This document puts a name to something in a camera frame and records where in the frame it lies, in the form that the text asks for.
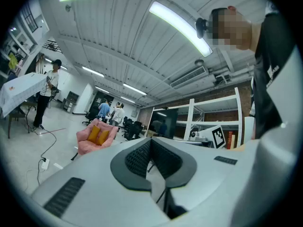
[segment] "white corrugated ceiling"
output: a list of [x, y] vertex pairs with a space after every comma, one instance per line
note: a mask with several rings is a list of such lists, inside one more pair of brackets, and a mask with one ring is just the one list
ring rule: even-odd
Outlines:
[[[169, 7], [194, 26], [195, 19], [188, 11], [171, 0], [40, 0], [40, 3], [63, 54], [79, 68], [80, 74], [90, 75], [82, 66], [103, 73], [105, 78], [91, 75], [96, 85], [135, 99], [138, 105], [148, 105], [205, 89], [201, 81], [178, 90], [170, 86], [172, 81], [193, 69], [197, 59], [205, 61], [207, 70], [227, 66], [220, 50], [213, 48], [213, 53], [204, 58], [178, 30], [151, 14], [149, 7], [154, 1]], [[252, 22], [262, 22], [266, 3], [266, 0], [182, 1], [204, 18], [208, 18], [214, 8], [233, 5]], [[70, 12], [66, 11], [66, 5], [71, 6]], [[81, 45], [79, 38], [86, 44]], [[249, 51], [228, 51], [228, 55], [235, 71], [254, 62], [253, 53]], [[123, 87], [123, 83], [148, 95], [142, 97]], [[205, 85], [214, 84], [208, 81]]]

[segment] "power strip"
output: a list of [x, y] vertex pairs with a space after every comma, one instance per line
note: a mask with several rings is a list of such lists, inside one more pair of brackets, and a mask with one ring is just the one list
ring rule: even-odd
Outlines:
[[49, 159], [46, 159], [46, 161], [42, 162], [42, 169], [44, 169], [45, 171], [48, 169], [48, 164], [49, 164]]

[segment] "pink cushion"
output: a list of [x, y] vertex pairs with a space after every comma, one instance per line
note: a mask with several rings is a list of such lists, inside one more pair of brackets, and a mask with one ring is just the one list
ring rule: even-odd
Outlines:
[[[89, 134], [93, 128], [93, 126], [96, 125], [97, 127], [99, 127], [100, 133], [103, 131], [110, 131], [107, 137], [107, 140], [102, 144], [102, 146], [96, 145], [90, 141], [88, 141], [88, 137]], [[111, 146], [117, 132], [118, 132], [118, 127], [114, 127], [112, 125], [106, 124], [98, 119], [94, 119], [88, 126], [86, 129], [77, 132], [77, 141], [78, 141], [78, 153], [80, 155], [84, 155], [86, 153], [89, 153], [91, 151], [95, 151], [95, 150], [99, 150], [99, 149], [103, 149], [106, 147]]]

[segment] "red book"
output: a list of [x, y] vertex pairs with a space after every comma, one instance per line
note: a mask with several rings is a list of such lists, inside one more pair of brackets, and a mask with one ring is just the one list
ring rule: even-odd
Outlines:
[[232, 144], [232, 131], [228, 132], [228, 140], [227, 140], [227, 149], [231, 148], [231, 144]]

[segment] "brick wall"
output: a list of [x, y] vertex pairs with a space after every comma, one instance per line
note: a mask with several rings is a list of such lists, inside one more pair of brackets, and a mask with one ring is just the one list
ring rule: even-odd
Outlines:
[[[173, 107], [173, 106], [180, 106], [180, 105], [185, 105], [189, 104], [189, 100], [191, 98], [195, 99], [195, 103], [197, 102], [203, 102], [207, 100], [212, 100], [220, 97], [225, 97], [225, 96], [230, 96], [235, 94], [234, 88], [238, 87], [239, 94], [240, 94], [240, 101], [241, 101], [241, 107], [242, 107], [242, 142], [244, 139], [244, 117], [249, 116], [250, 113], [250, 81], [243, 82], [237, 85], [232, 85], [229, 87], [217, 89], [208, 93], [203, 93], [200, 95], [195, 95], [191, 96], [188, 98], [176, 100], [173, 102], [169, 102], [166, 104], [158, 105], [155, 107], [157, 108], [162, 108], [162, 107]], [[141, 109], [139, 116], [138, 116], [138, 121], [142, 122], [144, 125], [148, 125], [149, 120], [152, 115], [152, 107], [150, 108], [145, 108]], [[179, 115], [178, 120], [182, 121], [187, 121], [187, 115]], [[205, 121], [236, 121], [238, 120], [238, 111], [230, 111], [230, 112], [218, 112], [218, 113], [206, 113], [205, 114]], [[176, 133], [175, 136], [179, 137], [179, 135], [184, 136], [185, 132], [185, 127], [177, 126], [176, 127]], [[228, 131], [224, 131], [224, 136], [226, 141], [228, 140]], [[237, 142], [237, 137], [238, 137], [238, 131], [234, 131], [234, 134], [236, 134], [236, 142]]]

